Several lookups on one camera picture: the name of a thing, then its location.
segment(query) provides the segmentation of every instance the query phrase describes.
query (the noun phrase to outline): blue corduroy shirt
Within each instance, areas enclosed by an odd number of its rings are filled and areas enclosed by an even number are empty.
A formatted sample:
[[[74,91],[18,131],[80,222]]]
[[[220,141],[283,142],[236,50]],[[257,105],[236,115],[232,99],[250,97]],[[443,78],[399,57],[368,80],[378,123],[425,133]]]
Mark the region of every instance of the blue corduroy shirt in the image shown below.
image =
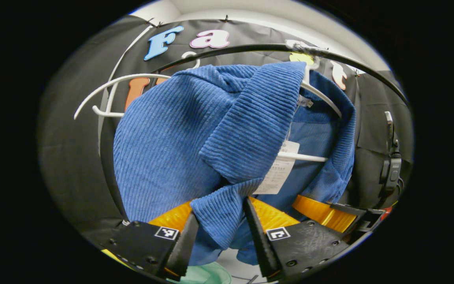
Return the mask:
[[[148,222],[192,200],[200,228],[189,265],[213,262],[229,247],[247,249],[238,259],[256,264],[249,229],[241,222],[242,201],[263,181],[287,137],[301,144],[299,153],[329,160],[296,161],[279,194],[257,198],[285,212],[297,194],[337,201],[353,167],[355,108],[314,71],[310,85],[339,107],[342,119],[308,91],[301,95],[313,106],[298,107],[304,67],[208,65],[177,72],[135,99],[113,144],[130,221]]]

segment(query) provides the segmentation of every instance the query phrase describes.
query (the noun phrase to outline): white clothes hanger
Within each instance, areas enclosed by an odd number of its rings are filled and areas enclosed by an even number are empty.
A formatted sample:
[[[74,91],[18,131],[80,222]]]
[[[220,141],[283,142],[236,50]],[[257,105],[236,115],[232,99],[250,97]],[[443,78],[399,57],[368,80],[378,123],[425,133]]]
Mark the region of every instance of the white clothes hanger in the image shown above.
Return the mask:
[[[192,55],[193,53],[194,52],[186,52],[185,54],[182,55],[182,58],[185,58],[185,57],[187,57],[189,55]],[[198,59],[196,61],[196,65],[193,68],[191,68],[191,69],[195,69],[199,65],[200,65],[200,61]],[[301,83],[301,87],[303,87],[306,90],[308,90],[310,92],[313,92],[317,96],[321,97],[324,101],[326,101],[337,112],[339,117],[341,117],[341,112],[339,111],[337,106],[335,106],[335,104],[328,97],[323,95],[322,92],[320,92],[319,90],[317,90],[313,86],[310,86],[308,83],[306,83],[306,81],[309,82],[309,70],[310,70],[310,66],[306,65],[306,69],[304,71],[305,72],[304,80]],[[117,86],[119,85],[119,82],[121,82],[121,81],[130,80],[130,79],[134,79],[134,78],[141,78],[141,77],[162,78],[162,79],[169,79],[170,78],[170,76],[166,76],[166,75],[142,73],[142,74],[133,74],[133,75],[122,76],[122,77],[119,77],[117,79],[113,79],[113,80],[103,84],[102,86],[100,86],[99,88],[94,90],[92,93],[90,93],[87,97],[85,97],[83,102],[78,106],[76,112],[74,113],[73,118],[76,119],[78,117],[78,114],[82,110],[83,106],[85,106],[85,104],[90,99],[92,99],[92,97],[94,97],[97,93],[101,92],[105,88],[108,88],[108,87],[110,87],[112,85],[113,85],[113,88],[112,88],[112,90],[110,92],[110,95],[108,97],[108,103],[106,104],[106,111],[103,112],[103,111],[99,110],[99,108],[97,106],[92,106],[92,110],[97,115],[103,116],[103,117],[123,117],[124,113],[111,112],[111,110],[112,110],[112,102],[113,102],[113,98],[115,96],[115,92],[117,90]],[[290,158],[290,159],[295,159],[295,160],[312,161],[312,162],[326,162],[327,161],[327,158],[317,157],[317,156],[309,156],[309,155],[302,155],[302,154],[299,154],[299,153],[279,152],[277,156],[280,157],[280,158]]]

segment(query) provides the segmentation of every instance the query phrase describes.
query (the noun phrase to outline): white wall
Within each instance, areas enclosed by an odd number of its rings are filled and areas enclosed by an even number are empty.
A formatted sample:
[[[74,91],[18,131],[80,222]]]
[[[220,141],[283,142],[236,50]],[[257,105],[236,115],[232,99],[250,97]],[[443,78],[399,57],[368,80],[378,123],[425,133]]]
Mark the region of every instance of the white wall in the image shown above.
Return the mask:
[[[151,22],[193,19],[244,21],[298,36],[319,47],[348,56],[374,70],[389,70],[385,61],[362,38],[321,12],[292,0],[159,0],[132,15]]]

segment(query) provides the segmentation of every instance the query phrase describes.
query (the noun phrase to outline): clothing label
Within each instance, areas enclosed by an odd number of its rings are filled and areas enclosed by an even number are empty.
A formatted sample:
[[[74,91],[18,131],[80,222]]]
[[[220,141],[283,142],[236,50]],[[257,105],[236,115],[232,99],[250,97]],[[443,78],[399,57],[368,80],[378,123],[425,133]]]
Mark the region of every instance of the clothing label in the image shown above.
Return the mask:
[[[297,104],[302,107],[310,108],[313,105],[313,102],[311,101],[311,99],[299,95],[299,97],[297,98]]]
[[[280,151],[297,153],[299,143],[285,140]],[[295,159],[276,157],[262,183],[253,194],[278,194],[294,167]]]

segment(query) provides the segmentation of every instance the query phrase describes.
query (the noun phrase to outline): corduroy fabric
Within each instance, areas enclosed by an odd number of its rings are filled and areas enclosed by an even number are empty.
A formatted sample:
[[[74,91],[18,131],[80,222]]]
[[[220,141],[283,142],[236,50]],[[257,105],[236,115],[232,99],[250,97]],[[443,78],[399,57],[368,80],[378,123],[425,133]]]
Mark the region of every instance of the corduroy fabric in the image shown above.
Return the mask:
[[[200,232],[189,265],[216,260],[233,243],[243,215],[242,200],[262,182],[290,124],[314,123],[306,121],[302,106],[296,112],[304,66],[303,62],[203,66],[177,72],[135,99],[117,127],[113,145],[115,176],[129,219],[147,222],[193,200]],[[310,84],[335,102],[343,119],[330,122],[331,108],[319,108],[325,104],[321,99],[303,93],[315,102],[312,110],[326,109],[313,119],[337,126],[338,139],[333,146],[317,146],[322,153],[333,148],[332,154],[321,169],[313,168],[319,172],[311,183],[298,190],[321,201],[335,200],[353,165],[350,128],[354,131],[355,109],[321,74],[310,72]],[[323,135],[324,141],[332,138],[330,133]],[[291,206],[293,200],[279,200],[278,195],[273,206]]]

